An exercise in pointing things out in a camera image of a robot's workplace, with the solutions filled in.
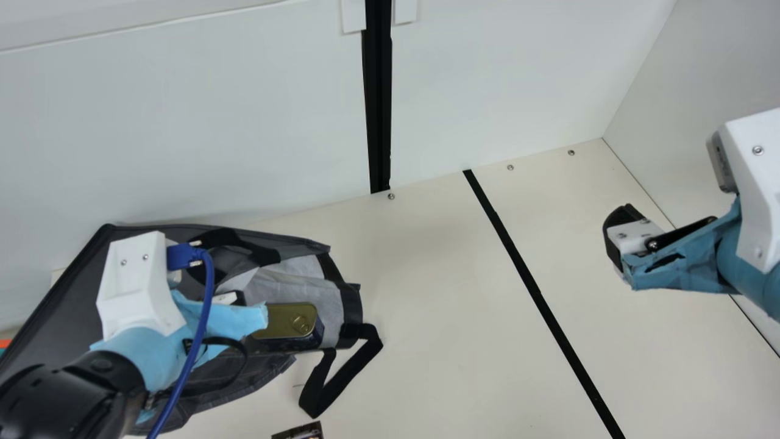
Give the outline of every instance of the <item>black vertical gap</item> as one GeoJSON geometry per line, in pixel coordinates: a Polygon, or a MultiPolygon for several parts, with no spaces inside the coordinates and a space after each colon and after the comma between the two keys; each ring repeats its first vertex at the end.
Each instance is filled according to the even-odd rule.
{"type": "Polygon", "coordinates": [[[618,426],[615,418],[612,417],[612,413],[609,411],[607,404],[603,399],[601,399],[601,395],[598,393],[596,385],[587,374],[585,366],[583,366],[580,358],[577,357],[577,353],[574,352],[574,348],[572,347],[571,343],[569,343],[569,339],[566,338],[566,334],[563,333],[563,329],[561,328],[561,325],[558,324],[558,320],[555,319],[555,316],[547,304],[547,301],[544,300],[544,296],[539,289],[539,285],[537,285],[534,276],[531,274],[525,261],[523,261],[523,257],[517,250],[515,243],[509,236],[509,232],[506,230],[506,227],[504,227],[504,223],[501,221],[501,217],[499,217],[496,211],[493,209],[493,205],[491,205],[488,196],[482,190],[480,182],[477,181],[477,178],[474,176],[474,172],[471,170],[465,170],[463,171],[463,174],[466,176],[466,180],[468,180],[469,185],[471,185],[471,189],[477,196],[477,200],[479,200],[480,204],[482,205],[482,209],[485,211],[488,219],[490,219],[490,222],[493,224],[493,228],[495,229],[496,234],[498,234],[498,237],[501,238],[501,242],[503,243],[506,252],[509,253],[509,258],[512,260],[512,263],[514,263],[515,269],[517,269],[517,273],[520,275],[520,279],[522,279],[523,283],[526,285],[528,293],[534,300],[534,303],[536,304],[539,313],[544,319],[544,322],[547,324],[547,328],[552,333],[555,341],[558,342],[558,347],[561,348],[563,355],[569,362],[569,366],[574,371],[577,379],[580,380],[580,385],[582,385],[583,389],[585,390],[585,393],[590,399],[591,404],[593,404],[596,412],[601,417],[601,422],[604,423],[604,426],[607,427],[607,431],[614,439],[625,439],[623,432],[620,430],[620,426],[618,426]]]}
{"type": "Polygon", "coordinates": [[[391,14],[392,0],[366,0],[363,93],[366,98],[368,172],[372,194],[390,188],[391,14]]]}

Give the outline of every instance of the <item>black bag trim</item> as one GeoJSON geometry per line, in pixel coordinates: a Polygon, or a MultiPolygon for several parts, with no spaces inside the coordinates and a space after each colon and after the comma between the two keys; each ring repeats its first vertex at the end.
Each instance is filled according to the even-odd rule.
{"type": "Polygon", "coordinates": [[[298,406],[303,409],[312,419],[316,419],[333,401],[346,389],[354,377],[360,373],[366,365],[374,359],[382,350],[384,345],[379,338],[379,333],[374,325],[363,323],[354,328],[359,334],[358,338],[365,340],[366,343],[357,350],[338,372],[325,383],[328,378],[333,361],[336,358],[335,348],[323,349],[323,356],[320,364],[314,367],[306,385],[298,400],[298,406]]]}
{"type": "Polygon", "coordinates": [[[339,333],[336,349],[349,349],[355,345],[360,335],[360,324],[363,323],[363,303],[360,300],[360,285],[348,284],[336,267],[333,258],[328,253],[317,255],[317,261],[322,268],[322,276],[330,280],[341,291],[344,324],[339,333]]]}

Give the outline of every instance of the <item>black bag strap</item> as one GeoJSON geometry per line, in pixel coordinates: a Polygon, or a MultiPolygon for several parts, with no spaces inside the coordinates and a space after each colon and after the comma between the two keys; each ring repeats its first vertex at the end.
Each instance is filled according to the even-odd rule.
{"type": "MultiPolygon", "coordinates": [[[[190,349],[187,342],[189,342],[191,345],[192,340],[187,339],[184,341],[185,343],[184,350],[189,354],[190,349]]],[[[200,344],[202,346],[205,346],[206,349],[208,349],[208,347],[212,345],[229,346],[230,348],[234,348],[235,350],[241,352],[241,354],[243,355],[243,362],[241,363],[241,367],[239,367],[238,371],[227,380],[219,381],[217,383],[196,384],[193,386],[184,387],[184,389],[182,390],[181,398],[192,398],[194,396],[200,396],[202,394],[211,393],[213,391],[220,391],[222,389],[230,387],[233,383],[236,382],[236,380],[239,379],[241,373],[243,373],[244,369],[246,368],[246,364],[249,362],[249,351],[247,351],[246,346],[244,346],[243,343],[241,343],[240,341],[233,340],[232,338],[206,337],[202,340],[200,344]]],[[[173,392],[173,386],[161,391],[159,394],[155,395],[155,398],[157,400],[161,398],[168,398],[171,396],[172,392],[173,392]]]]}
{"type": "MultiPolygon", "coordinates": [[[[238,247],[249,251],[247,258],[254,262],[257,266],[270,266],[272,264],[278,264],[282,261],[277,250],[273,248],[266,248],[262,245],[253,244],[249,241],[244,241],[236,233],[234,229],[223,227],[220,229],[209,230],[202,234],[192,238],[190,242],[200,241],[199,248],[205,248],[211,250],[218,247],[238,247]]],[[[200,284],[206,283],[206,270],[203,266],[195,266],[187,269],[187,273],[193,277],[200,284]]],[[[214,261],[214,280],[217,284],[222,282],[228,275],[226,272],[220,269],[218,260],[214,261]]]]}
{"type": "Polygon", "coordinates": [[[226,246],[244,248],[250,251],[250,260],[259,266],[270,266],[271,264],[278,264],[282,261],[282,257],[279,255],[278,251],[273,248],[266,248],[249,241],[244,241],[234,229],[227,227],[209,230],[208,232],[192,238],[190,242],[191,241],[200,241],[198,247],[206,248],[207,250],[226,246]]]}
{"type": "Polygon", "coordinates": [[[306,381],[306,385],[303,386],[303,391],[300,394],[298,400],[298,406],[303,409],[312,419],[316,419],[321,415],[328,407],[333,404],[333,401],[339,397],[339,395],[346,389],[347,385],[352,379],[363,370],[364,367],[382,350],[384,345],[382,340],[379,339],[379,333],[374,325],[368,323],[362,323],[359,325],[344,325],[345,327],[355,327],[354,329],[358,333],[358,338],[365,340],[366,343],[355,352],[344,366],[339,369],[338,372],[331,378],[328,383],[325,383],[325,379],[328,378],[328,372],[330,372],[333,360],[336,358],[336,350],[334,348],[327,348],[323,350],[324,355],[317,367],[309,376],[306,381]]]}

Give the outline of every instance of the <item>bag handle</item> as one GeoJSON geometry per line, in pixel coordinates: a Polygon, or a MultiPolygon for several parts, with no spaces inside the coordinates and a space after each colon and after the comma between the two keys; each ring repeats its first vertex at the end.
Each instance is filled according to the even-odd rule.
{"type": "Polygon", "coordinates": [[[190,242],[192,241],[200,241],[198,247],[207,250],[225,246],[244,248],[251,252],[249,256],[250,260],[259,266],[270,266],[271,264],[278,264],[282,261],[278,251],[273,248],[266,248],[261,245],[252,244],[249,241],[244,241],[234,229],[228,227],[209,230],[208,232],[192,238],[190,242]]]}
{"type": "MultiPolygon", "coordinates": [[[[273,248],[266,248],[262,245],[252,244],[249,241],[244,241],[235,230],[227,227],[209,230],[208,232],[199,234],[190,240],[190,242],[197,241],[200,242],[197,247],[205,248],[206,250],[227,246],[248,250],[250,254],[247,256],[247,258],[254,262],[257,266],[270,266],[272,264],[278,264],[282,261],[282,257],[277,250],[274,250],[273,248]]],[[[220,269],[218,266],[218,261],[215,262],[216,266],[214,268],[214,278],[216,283],[219,284],[223,279],[225,279],[227,273],[220,269]]],[[[206,272],[203,266],[191,267],[187,269],[187,273],[189,273],[190,276],[192,276],[193,279],[195,279],[200,284],[205,284],[206,272]]]]}
{"type": "Polygon", "coordinates": [[[303,409],[312,419],[316,419],[333,401],[346,389],[352,379],[363,370],[364,367],[382,350],[384,345],[379,338],[379,333],[374,325],[362,323],[359,325],[344,325],[344,329],[355,330],[358,339],[365,340],[366,343],[355,352],[344,366],[331,378],[328,383],[325,379],[336,358],[335,348],[323,349],[323,357],[320,364],[314,368],[298,400],[298,406],[303,409]]]}

